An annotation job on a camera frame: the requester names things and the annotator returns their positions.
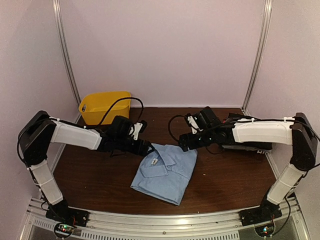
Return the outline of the yellow plastic basket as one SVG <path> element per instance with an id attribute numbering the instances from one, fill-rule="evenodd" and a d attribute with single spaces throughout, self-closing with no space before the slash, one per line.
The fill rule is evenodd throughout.
<path id="1" fill-rule="evenodd" d="M 78 111 L 87 125 L 96 126 L 116 100 L 126 97 L 131 97 L 131 93 L 128 91 L 91 93 L 82 99 Z M 111 124 L 115 116 L 129 118 L 130 106 L 131 99 L 121 100 L 116 103 L 103 120 L 102 125 Z"/>

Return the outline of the light blue long sleeve shirt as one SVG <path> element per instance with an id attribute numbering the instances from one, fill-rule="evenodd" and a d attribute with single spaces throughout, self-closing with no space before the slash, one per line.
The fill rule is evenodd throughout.
<path id="1" fill-rule="evenodd" d="M 130 187 L 179 206 L 191 180 L 198 152 L 179 146 L 153 143 L 154 151 L 140 162 Z"/>

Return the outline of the right aluminium frame post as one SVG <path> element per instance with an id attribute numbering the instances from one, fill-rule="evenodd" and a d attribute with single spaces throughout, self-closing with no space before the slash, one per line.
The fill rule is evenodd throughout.
<path id="1" fill-rule="evenodd" d="M 248 84 L 245 98 L 241 107 L 241 111 L 247 115 L 249 114 L 249 103 L 253 95 L 254 87 L 258 79 L 259 70 L 263 60 L 263 54 L 266 47 L 270 24 L 271 24 L 272 10 L 273 10 L 273 1 L 265 0 L 256 54 L 253 62 L 249 84 Z"/>

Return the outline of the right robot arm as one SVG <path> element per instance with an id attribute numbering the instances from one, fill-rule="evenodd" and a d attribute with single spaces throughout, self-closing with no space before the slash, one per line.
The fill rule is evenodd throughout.
<path id="1" fill-rule="evenodd" d="M 189 133 L 179 136 L 183 151 L 217 144 L 224 149 L 268 152 L 273 144 L 292 147 L 292 156 L 281 175 L 266 193 L 263 205 L 256 210 L 259 220 L 268 220 L 286 195 L 316 163 L 319 136 L 314 132 L 306 115 L 298 112 L 293 117 L 259 119 L 230 113 L 220 120 L 210 107 L 184 116 Z"/>

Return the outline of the black shirt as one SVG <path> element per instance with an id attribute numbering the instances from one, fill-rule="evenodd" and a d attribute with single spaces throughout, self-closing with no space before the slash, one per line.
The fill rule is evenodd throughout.
<path id="1" fill-rule="evenodd" d="M 251 118 L 253 118 L 253 116 L 249 116 L 249 115 L 241 115 L 239 113 L 229 113 L 228 117 L 225 118 L 223 120 L 223 123 L 229 123 L 229 122 L 233 122 L 233 121 L 237 121 L 240 119 L 246 119 L 246 120 L 250 120 Z M 232 130 L 231 130 L 232 126 L 228 125 L 226 126 L 226 130 L 230 132 L 230 136 L 227 139 L 226 143 L 221 143 L 220 146 L 223 149 L 229 149 L 229 150 L 246 150 L 246 151 L 271 151 L 272 148 L 272 143 L 271 142 L 256 142 L 256 141 L 252 141 L 252 142 L 235 142 L 233 135 L 232 135 Z"/>

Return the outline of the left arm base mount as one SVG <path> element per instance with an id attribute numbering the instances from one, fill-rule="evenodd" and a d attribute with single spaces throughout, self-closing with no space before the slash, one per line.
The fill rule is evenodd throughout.
<path id="1" fill-rule="evenodd" d="M 86 227 L 89 212 L 65 206 L 50 206 L 45 217 L 71 226 Z"/>

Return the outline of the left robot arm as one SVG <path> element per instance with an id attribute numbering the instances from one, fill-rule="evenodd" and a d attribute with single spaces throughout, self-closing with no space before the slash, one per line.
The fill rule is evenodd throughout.
<path id="1" fill-rule="evenodd" d="M 79 126 L 53 118 L 40 110 L 18 134 L 16 151 L 40 192 L 53 206 L 53 215 L 61 222 L 67 222 L 72 218 L 72 211 L 62 203 L 64 196 L 48 165 L 50 144 L 59 143 L 108 153 L 121 151 L 145 157 L 155 150 L 149 141 L 139 138 L 146 127 L 144 120 L 133 123 L 120 115 L 115 116 L 105 129 Z"/>

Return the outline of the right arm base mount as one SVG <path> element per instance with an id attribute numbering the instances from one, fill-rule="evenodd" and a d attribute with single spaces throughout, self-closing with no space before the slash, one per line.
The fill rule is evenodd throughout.
<path id="1" fill-rule="evenodd" d="M 256 225 L 264 222 L 270 222 L 274 218 L 282 216 L 281 210 L 276 207 L 258 206 L 254 208 L 244 209 L 239 212 L 242 226 Z"/>

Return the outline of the aluminium front rail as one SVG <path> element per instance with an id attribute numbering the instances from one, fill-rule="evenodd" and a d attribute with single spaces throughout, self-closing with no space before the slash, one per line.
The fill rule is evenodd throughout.
<path id="1" fill-rule="evenodd" d="M 310 240 L 296 198 L 289 207 L 280 204 L 282 216 L 273 221 L 243 225 L 239 210 L 186 215 L 134 215 L 89 211 L 86 226 L 77 226 L 66 240 Z M 47 204 L 31 199 L 18 240 L 59 240 L 54 234 L 57 221 L 46 218 Z M 272 237 L 260 237 L 262 226 L 275 224 Z"/>

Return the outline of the left aluminium frame post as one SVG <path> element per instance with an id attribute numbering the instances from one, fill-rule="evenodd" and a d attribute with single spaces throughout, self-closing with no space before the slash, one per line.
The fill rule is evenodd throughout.
<path id="1" fill-rule="evenodd" d="M 63 25 L 63 17 L 61 12 L 61 3 L 59 0 L 53 0 L 52 6 L 53 6 L 53 13 L 54 13 L 54 18 L 56 22 L 56 27 L 57 27 L 58 39 L 59 39 L 61 53 L 62 53 L 62 59 L 65 66 L 68 82 L 70 84 L 71 93 L 75 99 L 75 102 L 77 103 L 77 105 L 79 105 L 81 103 L 81 97 L 80 97 L 77 83 L 74 77 L 72 63 L 71 63 L 70 55 L 68 51 L 68 45 L 67 45 L 67 40 L 66 40 L 64 25 Z"/>

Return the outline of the grey shirt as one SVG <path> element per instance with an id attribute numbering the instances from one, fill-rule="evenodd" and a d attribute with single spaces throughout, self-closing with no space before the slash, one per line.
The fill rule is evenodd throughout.
<path id="1" fill-rule="evenodd" d="M 258 154 L 270 153 L 272 150 L 252 148 L 252 147 L 225 147 L 225 150 L 257 152 Z"/>

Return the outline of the aluminium frame post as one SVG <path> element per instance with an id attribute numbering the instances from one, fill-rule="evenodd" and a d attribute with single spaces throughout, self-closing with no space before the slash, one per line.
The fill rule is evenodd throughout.
<path id="1" fill-rule="evenodd" d="M 56 27 L 57 27 L 58 39 L 59 39 L 61 53 L 62 53 L 62 59 L 65 66 L 68 82 L 70 84 L 71 93 L 75 99 L 75 102 L 77 103 L 77 105 L 79 105 L 81 103 L 81 97 L 80 97 L 77 83 L 74 77 L 72 63 L 71 63 L 70 55 L 68 51 L 68 45 L 67 45 L 67 40 L 66 40 L 64 25 L 63 25 L 63 17 L 61 12 L 61 3 L 59 0 L 53 0 L 52 6 L 53 6 L 53 13 L 54 13 L 54 18 L 56 22 Z"/>
<path id="2" fill-rule="evenodd" d="M 249 114 L 249 103 L 253 95 L 254 87 L 258 79 L 259 70 L 263 60 L 263 54 L 266 47 L 270 24 L 271 24 L 272 10 L 273 10 L 273 1 L 265 0 L 256 54 L 253 62 L 249 84 L 248 84 L 245 98 L 241 107 L 241 111 L 247 115 Z"/>

